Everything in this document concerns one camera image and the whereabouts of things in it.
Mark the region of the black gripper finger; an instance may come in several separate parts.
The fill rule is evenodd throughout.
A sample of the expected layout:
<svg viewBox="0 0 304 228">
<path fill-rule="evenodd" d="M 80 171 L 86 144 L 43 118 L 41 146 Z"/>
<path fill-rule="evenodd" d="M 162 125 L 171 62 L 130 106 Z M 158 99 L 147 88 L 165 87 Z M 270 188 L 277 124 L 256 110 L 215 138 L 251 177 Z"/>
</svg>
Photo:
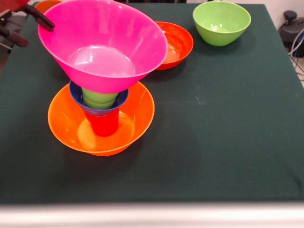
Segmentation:
<svg viewBox="0 0 304 228">
<path fill-rule="evenodd" d="M 22 11 L 28 15 L 31 15 L 35 19 L 35 21 L 47 31 L 54 31 L 55 24 L 34 6 L 25 4 L 22 7 Z"/>
<path fill-rule="evenodd" d="M 21 37 L 18 33 L 9 31 L 6 28 L 0 29 L 0 35 L 19 47 L 26 47 L 28 45 L 28 41 L 26 39 Z"/>
</svg>

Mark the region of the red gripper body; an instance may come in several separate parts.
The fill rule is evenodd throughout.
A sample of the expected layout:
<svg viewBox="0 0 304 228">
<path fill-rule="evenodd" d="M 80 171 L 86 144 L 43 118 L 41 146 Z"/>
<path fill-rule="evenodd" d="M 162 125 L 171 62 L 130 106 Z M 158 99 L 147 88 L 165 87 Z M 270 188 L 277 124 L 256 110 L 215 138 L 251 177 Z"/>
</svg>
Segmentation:
<svg viewBox="0 0 304 228">
<path fill-rule="evenodd" d="M 7 12 L 17 12 L 20 8 L 26 5 L 29 0 L 0 0 L 0 14 Z"/>
</svg>

